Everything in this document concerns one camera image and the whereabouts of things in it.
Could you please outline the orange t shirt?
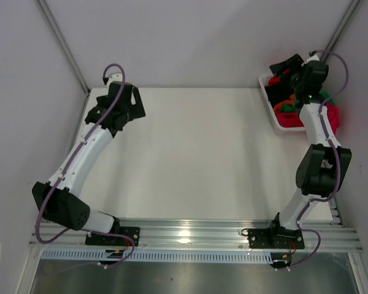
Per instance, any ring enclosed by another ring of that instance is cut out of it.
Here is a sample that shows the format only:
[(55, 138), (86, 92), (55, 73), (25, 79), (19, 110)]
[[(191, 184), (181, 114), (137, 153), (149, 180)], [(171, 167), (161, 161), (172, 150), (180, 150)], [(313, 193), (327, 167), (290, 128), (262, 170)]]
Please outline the orange t shirt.
[(290, 110), (288, 110), (288, 112), (293, 112), (293, 108), (294, 108), (294, 94), (289, 96), (289, 99), (286, 99), (284, 101), (281, 101), (279, 103), (277, 103), (274, 107), (274, 113), (280, 113), (281, 111), (283, 111), (283, 109), (285, 107), (290, 107)]

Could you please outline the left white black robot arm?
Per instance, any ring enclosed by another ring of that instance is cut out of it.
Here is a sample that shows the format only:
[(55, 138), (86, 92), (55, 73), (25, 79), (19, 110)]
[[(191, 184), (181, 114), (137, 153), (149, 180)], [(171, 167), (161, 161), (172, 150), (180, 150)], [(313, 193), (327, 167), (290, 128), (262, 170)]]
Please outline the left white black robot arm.
[(46, 182), (33, 186), (38, 218), (66, 229), (99, 232), (106, 244), (116, 244), (121, 230), (114, 226), (115, 218), (91, 209), (81, 200), (80, 194), (100, 153), (127, 123), (145, 115), (136, 86), (111, 82), (107, 94), (97, 97), (96, 105), (87, 113), (79, 142), (60, 168)]

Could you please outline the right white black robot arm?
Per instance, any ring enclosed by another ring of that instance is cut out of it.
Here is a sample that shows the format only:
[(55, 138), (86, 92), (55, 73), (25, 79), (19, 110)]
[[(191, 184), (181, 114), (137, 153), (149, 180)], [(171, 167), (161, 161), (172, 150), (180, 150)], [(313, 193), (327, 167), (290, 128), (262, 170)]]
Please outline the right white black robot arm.
[(335, 197), (349, 167), (352, 153), (336, 139), (328, 119), (327, 100), (320, 91), (329, 73), (315, 52), (306, 60), (298, 54), (270, 67), (273, 75), (292, 90), (294, 107), (304, 125), (309, 148), (295, 175), (297, 190), (270, 223), (268, 240), (275, 247), (302, 241), (305, 218), (316, 205)]

